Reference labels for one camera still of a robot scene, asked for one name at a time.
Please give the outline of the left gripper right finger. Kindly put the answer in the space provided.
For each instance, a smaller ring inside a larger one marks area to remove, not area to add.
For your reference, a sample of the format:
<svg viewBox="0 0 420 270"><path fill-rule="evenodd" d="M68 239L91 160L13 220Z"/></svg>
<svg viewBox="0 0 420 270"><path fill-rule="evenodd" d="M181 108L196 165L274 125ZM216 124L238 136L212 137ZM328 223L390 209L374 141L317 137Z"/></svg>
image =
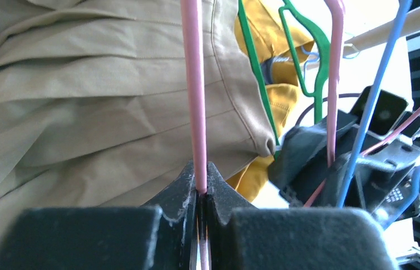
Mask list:
<svg viewBox="0 0 420 270"><path fill-rule="evenodd" d="M211 269L398 269L382 229L354 208L259 209L207 166Z"/></svg>

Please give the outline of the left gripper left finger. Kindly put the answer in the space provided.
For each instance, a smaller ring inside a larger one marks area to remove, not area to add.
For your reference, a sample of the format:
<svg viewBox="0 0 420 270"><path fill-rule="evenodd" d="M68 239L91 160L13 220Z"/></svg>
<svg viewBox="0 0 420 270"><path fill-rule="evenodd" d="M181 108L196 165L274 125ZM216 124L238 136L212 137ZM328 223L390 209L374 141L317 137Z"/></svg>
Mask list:
<svg viewBox="0 0 420 270"><path fill-rule="evenodd" d="M139 207L31 208L0 241L0 269L195 269L193 163Z"/></svg>

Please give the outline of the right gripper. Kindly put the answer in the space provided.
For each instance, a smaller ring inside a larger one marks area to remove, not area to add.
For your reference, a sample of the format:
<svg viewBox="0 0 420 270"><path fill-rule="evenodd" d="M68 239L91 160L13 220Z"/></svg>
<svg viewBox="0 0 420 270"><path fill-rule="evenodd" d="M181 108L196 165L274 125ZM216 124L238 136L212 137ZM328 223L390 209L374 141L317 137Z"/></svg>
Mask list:
<svg viewBox="0 0 420 270"><path fill-rule="evenodd" d="M355 136L356 116L340 111L336 121L336 159L327 164L327 119L311 127L290 129L279 157L268 168L269 180L288 203L312 201L337 207ZM420 147L393 140L359 157L344 206L361 208L383 228L395 222L418 196L412 174L420 164Z"/></svg>

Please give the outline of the green hanger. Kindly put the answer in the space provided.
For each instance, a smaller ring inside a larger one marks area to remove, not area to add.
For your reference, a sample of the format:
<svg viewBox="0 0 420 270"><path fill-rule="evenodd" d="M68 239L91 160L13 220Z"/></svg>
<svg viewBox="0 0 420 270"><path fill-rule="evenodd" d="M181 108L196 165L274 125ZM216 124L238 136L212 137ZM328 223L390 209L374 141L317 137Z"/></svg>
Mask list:
<svg viewBox="0 0 420 270"><path fill-rule="evenodd" d="M280 139L273 121L272 111L269 105L265 80L262 74L258 54L255 50L251 30L247 21L244 1L238 3L238 15L236 22L236 34L244 53L250 59L250 65L258 83L259 91L263 100L264 110L269 118L273 136ZM278 7L278 13L282 20L287 43L290 49L290 57L276 57L275 62L293 62L299 79L302 94L313 100L313 120L319 122L323 117L323 86L328 79L329 49L330 42L323 30L298 11L291 1L283 1ZM307 51L317 51L320 61L308 66L305 76L302 73L302 65L308 58L301 48Z"/></svg>

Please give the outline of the pink hanger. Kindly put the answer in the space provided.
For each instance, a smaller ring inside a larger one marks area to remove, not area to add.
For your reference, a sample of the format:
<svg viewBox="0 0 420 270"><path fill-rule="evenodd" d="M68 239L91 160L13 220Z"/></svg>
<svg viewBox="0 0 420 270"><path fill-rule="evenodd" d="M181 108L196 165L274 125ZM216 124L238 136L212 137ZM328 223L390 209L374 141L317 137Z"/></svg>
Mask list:
<svg viewBox="0 0 420 270"><path fill-rule="evenodd" d="M192 148L196 189L202 212L198 216L202 269L210 268L207 224L207 164L204 68L202 63L202 17L199 1L182 1L184 51L186 54L187 87L191 118Z"/></svg>

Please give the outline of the brown skirt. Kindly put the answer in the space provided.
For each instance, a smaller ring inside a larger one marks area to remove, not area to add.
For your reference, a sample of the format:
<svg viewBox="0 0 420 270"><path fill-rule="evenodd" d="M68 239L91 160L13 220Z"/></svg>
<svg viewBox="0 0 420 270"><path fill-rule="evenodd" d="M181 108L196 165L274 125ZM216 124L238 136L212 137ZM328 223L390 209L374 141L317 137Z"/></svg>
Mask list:
<svg viewBox="0 0 420 270"><path fill-rule="evenodd" d="M0 238L26 208L144 203L190 132L179 1L0 1Z"/></svg>

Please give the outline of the blue wire hanger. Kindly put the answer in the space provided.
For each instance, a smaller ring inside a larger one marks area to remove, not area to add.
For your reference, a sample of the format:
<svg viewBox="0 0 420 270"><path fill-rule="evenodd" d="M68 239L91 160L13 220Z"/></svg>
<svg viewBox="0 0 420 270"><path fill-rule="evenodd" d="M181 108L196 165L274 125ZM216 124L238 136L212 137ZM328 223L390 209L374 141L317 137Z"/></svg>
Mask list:
<svg viewBox="0 0 420 270"><path fill-rule="evenodd" d="M346 172L342 180L340 193L338 195L337 203L336 203L336 207L338 208L344 207L344 202L347 197L350 183L355 172L356 161L361 153L363 143L364 143L366 134L368 132L368 128L371 123L374 110L376 108L376 103L380 95L380 91L381 91L380 85L382 82L382 78L385 74L387 65L389 63L392 52L394 50L395 43L400 38L401 31L403 29L403 26L407 17L407 13L412 4L412 0L401 0L399 3L400 3L399 9L398 9L395 19L393 20L393 26L388 35L386 46L382 54L381 62L379 64L374 82L369 91L368 98L365 103L362 118L360 121L359 129L356 134L355 141L354 141L354 144L350 153L350 157L347 163Z"/></svg>

